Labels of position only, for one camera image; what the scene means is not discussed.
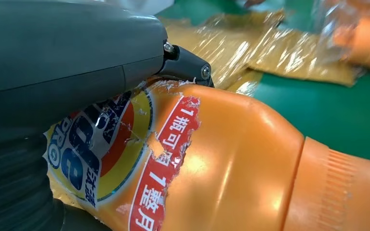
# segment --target torn label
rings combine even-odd
[[[199,128],[200,100],[181,96],[157,135],[164,153],[149,155],[132,202],[129,231],[159,231],[165,217],[168,186],[178,175],[190,145],[192,132]]]

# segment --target plastic wrap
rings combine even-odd
[[[319,36],[279,30],[282,13],[218,15],[204,25],[165,21],[170,42],[211,63],[215,85],[227,89],[246,70],[281,77],[352,86],[357,77],[350,65],[318,62]]]
[[[252,13],[244,17],[220,14],[202,26],[193,27],[188,20],[161,19],[172,44],[184,47],[212,66],[215,87],[252,96],[262,73],[247,69],[249,42],[259,39],[266,28],[277,26],[283,12]]]
[[[331,6],[317,53],[324,63],[341,60],[370,68],[370,4],[339,2]]]

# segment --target gray machine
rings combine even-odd
[[[42,133],[152,75],[213,87],[210,74],[153,16],[98,1],[0,0],[0,231],[106,230],[53,200]]]

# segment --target black hose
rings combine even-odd
[[[87,212],[53,199],[43,135],[0,144],[0,231],[109,231]]]

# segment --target orange bottle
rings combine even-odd
[[[243,95],[156,81],[47,136],[51,176],[113,230],[370,231],[370,161]]]

